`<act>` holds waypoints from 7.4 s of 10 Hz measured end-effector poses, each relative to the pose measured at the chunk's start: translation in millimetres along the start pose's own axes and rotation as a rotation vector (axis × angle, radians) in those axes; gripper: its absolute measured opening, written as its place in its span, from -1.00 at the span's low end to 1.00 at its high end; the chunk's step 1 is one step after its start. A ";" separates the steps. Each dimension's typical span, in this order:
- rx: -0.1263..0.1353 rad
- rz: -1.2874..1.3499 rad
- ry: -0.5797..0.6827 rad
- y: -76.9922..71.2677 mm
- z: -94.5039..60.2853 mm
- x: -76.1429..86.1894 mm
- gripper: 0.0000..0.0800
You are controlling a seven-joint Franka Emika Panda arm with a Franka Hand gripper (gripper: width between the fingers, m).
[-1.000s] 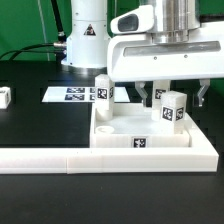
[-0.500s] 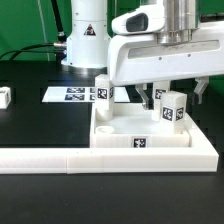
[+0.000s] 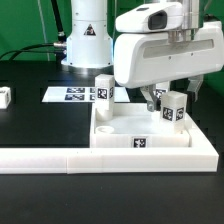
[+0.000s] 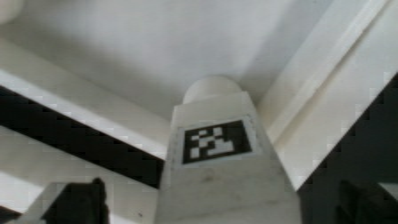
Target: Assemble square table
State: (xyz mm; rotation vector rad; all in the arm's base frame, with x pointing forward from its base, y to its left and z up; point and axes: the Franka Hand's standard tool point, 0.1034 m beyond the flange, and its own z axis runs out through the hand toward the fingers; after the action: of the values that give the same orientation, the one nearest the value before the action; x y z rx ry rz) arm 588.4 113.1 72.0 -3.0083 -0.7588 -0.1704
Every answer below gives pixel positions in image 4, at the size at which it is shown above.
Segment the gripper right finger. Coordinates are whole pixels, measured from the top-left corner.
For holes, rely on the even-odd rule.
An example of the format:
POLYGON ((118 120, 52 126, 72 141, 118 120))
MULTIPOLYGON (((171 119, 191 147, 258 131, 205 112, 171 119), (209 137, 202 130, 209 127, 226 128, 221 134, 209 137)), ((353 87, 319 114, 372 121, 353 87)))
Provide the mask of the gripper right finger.
POLYGON ((398 199, 377 183, 340 182, 335 224, 398 224, 398 199))

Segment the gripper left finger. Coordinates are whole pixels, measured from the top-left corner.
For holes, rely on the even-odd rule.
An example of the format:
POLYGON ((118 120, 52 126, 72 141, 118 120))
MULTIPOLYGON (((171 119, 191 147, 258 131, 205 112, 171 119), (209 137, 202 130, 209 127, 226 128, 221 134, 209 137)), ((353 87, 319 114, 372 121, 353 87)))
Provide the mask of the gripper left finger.
POLYGON ((15 224, 111 224, 106 182, 56 182, 15 224))

